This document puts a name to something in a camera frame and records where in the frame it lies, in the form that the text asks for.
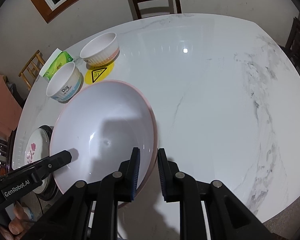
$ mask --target beige wall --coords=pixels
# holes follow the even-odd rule
[[[256,22],[284,45],[298,10],[290,0],[181,0],[184,13],[214,13]],[[49,24],[30,0],[6,0],[0,8],[0,73],[26,86],[20,69],[39,49],[47,59],[55,48],[66,49],[104,29],[132,20],[128,0],[80,0]]]

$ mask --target silver bolt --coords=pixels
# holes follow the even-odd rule
[[[115,171],[114,173],[112,173],[112,176],[114,178],[120,178],[122,176],[122,173],[120,171]]]
[[[86,183],[83,180],[79,180],[75,183],[75,186],[78,188],[84,187]]]
[[[177,177],[178,179],[183,179],[183,178],[185,177],[185,174],[184,174],[183,172],[177,172],[177,173],[176,173],[176,177]]]
[[[222,186],[222,182],[220,180],[214,180],[212,182],[212,185],[215,187],[221,187]]]

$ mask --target yellow warning label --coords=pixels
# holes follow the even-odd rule
[[[87,83],[88,85],[91,85],[95,82],[103,80],[107,75],[110,74],[113,67],[114,67],[114,62],[102,67],[91,67],[87,71],[84,77],[84,82]]]

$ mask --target warning triangle symbol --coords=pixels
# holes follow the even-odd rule
[[[97,79],[98,79],[98,77],[100,77],[101,76],[101,74],[104,72],[104,71],[106,71],[106,67],[104,67],[104,68],[99,68],[99,69],[95,69],[95,70],[92,70],[92,72],[91,72],[91,75],[92,75],[92,83],[94,83]]]

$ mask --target marble tabletop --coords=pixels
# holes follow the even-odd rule
[[[221,180],[264,222],[300,196],[300,76],[257,24],[211,14],[165,15],[97,33],[117,33],[120,54],[106,79],[131,83],[149,100],[159,147],[196,180]],[[21,114],[13,168],[41,125],[65,104],[46,96],[39,77]],[[126,239],[177,239],[178,203],[165,203],[157,167],[133,203],[118,212]]]

